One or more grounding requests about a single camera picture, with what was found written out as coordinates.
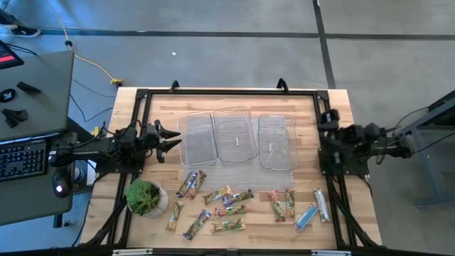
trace gray desk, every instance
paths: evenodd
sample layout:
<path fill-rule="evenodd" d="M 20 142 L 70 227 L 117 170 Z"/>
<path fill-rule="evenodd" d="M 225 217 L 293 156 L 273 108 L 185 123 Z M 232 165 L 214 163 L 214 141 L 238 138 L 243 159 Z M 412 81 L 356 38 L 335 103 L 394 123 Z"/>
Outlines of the gray desk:
<path fill-rule="evenodd" d="M 62 143 L 60 139 L 75 143 L 77 135 L 57 136 L 50 139 L 49 144 Z M 55 196 L 52 189 L 54 171 L 55 168 L 48 167 L 45 175 L 0 183 L 0 225 L 68 212 L 73 205 L 73 192 L 65 198 Z"/>
<path fill-rule="evenodd" d="M 13 129 L 0 114 L 0 142 L 63 132 L 73 133 L 53 141 L 61 143 L 60 139 L 66 139 L 75 143 L 92 138 L 89 132 L 68 118 L 73 59 L 73 52 L 70 51 L 32 55 L 23 58 L 25 64 L 22 66 L 0 70 L 0 90 L 13 88 L 17 92 L 12 101 L 0 103 L 0 109 L 26 109 L 28 113 L 28 119 Z M 16 87 L 21 81 L 42 93 L 25 93 Z M 42 176 L 1 182 L 0 225 L 56 214 L 55 219 L 60 219 L 61 223 L 61 213 L 71 209 L 73 194 L 65 198 L 55 196 L 52 189 L 54 171 L 54 168 L 48 167 L 47 173 Z"/>
<path fill-rule="evenodd" d="M 73 74 L 73 52 L 62 51 L 23 58 L 24 65 L 0 70 L 0 91 L 13 88 L 16 97 L 0 109 L 27 110 L 28 119 L 10 128 L 0 114 L 0 142 L 63 132 L 67 127 Z M 18 89 L 24 82 L 41 90 L 29 95 Z"/>

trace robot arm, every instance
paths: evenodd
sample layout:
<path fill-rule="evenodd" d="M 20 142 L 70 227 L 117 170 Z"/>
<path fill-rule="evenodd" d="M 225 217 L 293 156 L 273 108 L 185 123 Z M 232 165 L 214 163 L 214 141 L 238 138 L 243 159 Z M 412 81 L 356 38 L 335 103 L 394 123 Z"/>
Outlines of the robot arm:
<path fill-rule="evenodd" d="M 144 159 L 146 152 L 153 154 L 164 163 L 166 153 L 181 142 L 180 139 L 165 141 L 180 135 L 164 129 L 159 120 L 154 125 L 147 124 L 144 133 L 138 137 L 137 130 L 129 125 L 115 131 L 112 137 L 97 139 L 78 144 L 59 144 L 49 153 L 48 163 L 54 167 L 66 166 L 76 160 L 111 161 L 117 165 L 131 166 Z"/>

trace red light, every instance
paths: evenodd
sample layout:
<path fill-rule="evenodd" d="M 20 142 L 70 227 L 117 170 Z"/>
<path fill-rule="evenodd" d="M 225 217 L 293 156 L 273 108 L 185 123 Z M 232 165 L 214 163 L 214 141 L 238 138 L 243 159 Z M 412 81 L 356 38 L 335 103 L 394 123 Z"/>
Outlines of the red light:
<path fill-rule="evenodd" d="M 6 56 L 6 57 L 1 57 L 0 58 L 0 62 L 5 62 L 5 61 L 8 61 L 8 60 L 14 60 L 14 57 L 12 55 L 10 55 L 10 56 Z"/>

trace desk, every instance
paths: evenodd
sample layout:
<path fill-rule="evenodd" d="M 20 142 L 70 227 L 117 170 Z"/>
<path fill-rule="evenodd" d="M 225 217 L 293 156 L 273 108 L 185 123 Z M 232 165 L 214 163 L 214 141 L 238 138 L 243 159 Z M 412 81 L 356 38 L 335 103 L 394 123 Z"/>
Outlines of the desk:
<path fill-rule="evenodd" d="M 109 126 L 110 130 L 120 129 L 130 123 L 134 97 L 137 88 L 119 88 L 117 99 Z M 348 93 L 346 90 L 329 90 L 332 108 L 338 109 L 341 126 L 353 123 Z M 325 178 L 319 170 L 317 149 L 319 138 L 316 129 L 313 100 L 302 96 L 261 96 L 261 95 L 154 95 L 151 101 L 149 122 L 160 119 L 163 126 L 177 130 L 177 119 L 182 114 L 198 111 L 213 111 L 223 107 L 247 106 L 252 117 L 261 114 L 292 114 L 296 117 L 296 135 L 299 138 L 299 158 L 301 165 L 293 171 L 294 188 L 296 190 L 296 215 L 299 217 L 309 206 L 315 203 L 313 190 L 321 188 L 327 191 Z M 144 111 L 144 103 L 139 108 L 139 117 Z M 270 248 L 270 249 L 332 249 L 336 242 L 331 223 L 321 223 L 319 215 L 297 235 L 291 227 L 291 221 L 275 223 L 272 206 L 267 191 L 254 191 L 255 198 L 243 201 L 251 209 L 245 215 L 246 230 L 242 232 L 227 231 L 211 235 L 209 223 L 236 219 L 239 216 L 210 220 L 198 231 L 192 241 L 182 236 L 191 223 L 198 217 L 203 208 L 213 212 L 220 207 L 216 201 L 204 206 L 199 197 L 211 191 L 200 191 L 194 201 L 184 199 L 185 206 L 181 212 L 175 233 L 165 231 L 171 214 L 171 206 L 175 200 L 174 193 L 185 178 L 183 166 L 180 164 L 179 151 L 172 149 L 166 156 L 166 163 L 159 164 L 154 157 L 146 160 L 144 172 L 140 175 L 145 181 L 153 181 L 167 190 L 170 196 L 169 206 L 158 218 L 133 216 L 129 230 L 128 247 L 182 247 L 182 248 Z M 81 242 L 92 238 L 109 217 L 114 205 L 119 174 L 108 174 L 95 184 L 88 209 Z M 356 176 L 347 176 L 348 197 L 353 215 L 367 234 L 377 243 L 381 243 L 378 224 L 375 217 L 372 198 L 365 183 Z M 284 202 L 284 193 L 280 193 L 280 201 Z M 347 240 L 346 225 L 340 214 L 344 238 Z M 117 225 L 116 242 L 123 225 L 123 214 Z"/>

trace black clamp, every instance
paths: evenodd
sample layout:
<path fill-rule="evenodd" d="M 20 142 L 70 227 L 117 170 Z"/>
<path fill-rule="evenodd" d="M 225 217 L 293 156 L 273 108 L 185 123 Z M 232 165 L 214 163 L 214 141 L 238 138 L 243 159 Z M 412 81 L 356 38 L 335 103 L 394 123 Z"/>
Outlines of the black clamp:
<path fill-rule="evenodd" d="M 289 88 L 287 87 L 287 84 L 286 84 L 286 81 L 284 80 L 284 78 L 280 78 L 278 80 L 277 89 L 281 89 L 281 88 L 283 88 L 284 93 L 289 92 Z"/>
<path fill-rule="evenodd" d="M 176 88 L 177 87 L 180 87 L 180 85 L 178 84 L 178 81 L 177 80 L 174 80 L 174 82 L 172 83 L 172 86 L 171 86 L 171 89 L 169 90 L 170 93 L 174 93 L 176 91 Z"/>

